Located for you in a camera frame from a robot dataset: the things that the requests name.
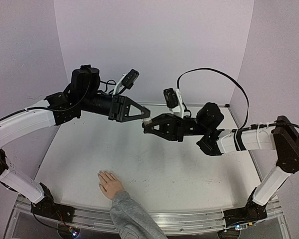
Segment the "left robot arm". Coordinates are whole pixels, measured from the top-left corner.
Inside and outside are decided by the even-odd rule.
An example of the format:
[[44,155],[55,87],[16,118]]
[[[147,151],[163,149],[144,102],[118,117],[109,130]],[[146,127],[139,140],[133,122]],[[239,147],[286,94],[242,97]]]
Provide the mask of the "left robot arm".
[[43,183],[17,172],[7,159],[3,146],[39,129],[79,119],[83,111],[104,115],[116,122],[149,118],[147,108],[123,96],[138,76],[138,71],[132,69],[121,77],[112,91],[106,93],[99,90],[99,69],[82,65],[72,72],[71,83],[63,92],[49,95],[33,106],[0,118],[0,183],[36,204],[46,217],[54,217],[57,206],[50,190]]

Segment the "mannequin hand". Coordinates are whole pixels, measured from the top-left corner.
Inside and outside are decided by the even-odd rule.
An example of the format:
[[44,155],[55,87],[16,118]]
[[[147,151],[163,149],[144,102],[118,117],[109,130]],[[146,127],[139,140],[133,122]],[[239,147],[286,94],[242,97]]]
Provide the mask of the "mannequin hand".
[[123,192],[125,189],[120,180],[116,176],[108,171],[100,171],[98,173],[99,178],[99,187],[104,196],[110,200],[113,200],[114,197]]

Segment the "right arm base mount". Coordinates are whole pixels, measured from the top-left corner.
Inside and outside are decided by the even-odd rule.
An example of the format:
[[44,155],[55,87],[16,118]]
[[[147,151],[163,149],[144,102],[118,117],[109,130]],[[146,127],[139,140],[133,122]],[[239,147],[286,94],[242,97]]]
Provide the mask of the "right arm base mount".
[[224,220],[226,228],[231,228],[236,225],[254,223],[267,218],[265,209],[260,211],[246,208],[236,208],[224,211]]

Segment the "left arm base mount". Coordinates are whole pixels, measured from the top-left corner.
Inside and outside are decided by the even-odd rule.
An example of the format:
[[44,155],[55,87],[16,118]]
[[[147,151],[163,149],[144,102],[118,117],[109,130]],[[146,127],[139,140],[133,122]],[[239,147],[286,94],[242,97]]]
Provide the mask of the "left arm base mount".
[[59,221],[63,220],[65,223],[72,222],[74,211],[74,207],[57,203],[45,202],[31,205],[31,212],[35,215]]

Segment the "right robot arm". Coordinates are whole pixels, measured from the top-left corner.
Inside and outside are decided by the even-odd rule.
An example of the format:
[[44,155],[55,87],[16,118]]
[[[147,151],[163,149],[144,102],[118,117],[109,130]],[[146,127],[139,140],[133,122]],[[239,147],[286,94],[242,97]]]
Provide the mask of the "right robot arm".
[[244,207],[224,211],[226,225],[248,224],[267,217],[266,206],[284,182],[299,171],[299,125],[286,116],[271,123],[252,124],[240,129],[218,129],[224,115],[215,103],[207,103],[195,118],[161,114],[143,122],[144,133],[168,141],[182,142],[185,136],[200,135],[196,143],[208,156],[238,151],[274,150],[275,165],[249,196]]

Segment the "nail polish bottle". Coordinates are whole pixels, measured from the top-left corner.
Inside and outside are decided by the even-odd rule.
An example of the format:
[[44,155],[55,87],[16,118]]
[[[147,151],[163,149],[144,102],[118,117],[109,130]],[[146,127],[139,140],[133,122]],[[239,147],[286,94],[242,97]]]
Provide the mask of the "nail polish bottle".
[[152,119],[151,118],[143,119],[143,124],[144,125],[147,125],[147,124],[150,124],[150,123],[152,123]]

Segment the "grey sleeved forearm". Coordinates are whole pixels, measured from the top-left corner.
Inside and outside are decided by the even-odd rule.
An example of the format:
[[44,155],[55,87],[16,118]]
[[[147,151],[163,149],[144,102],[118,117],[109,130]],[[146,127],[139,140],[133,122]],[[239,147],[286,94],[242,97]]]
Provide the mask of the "grey sleeved forearm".
[[165,239],[157,223],[126,191],[112,200],[110,216],[122,239]]

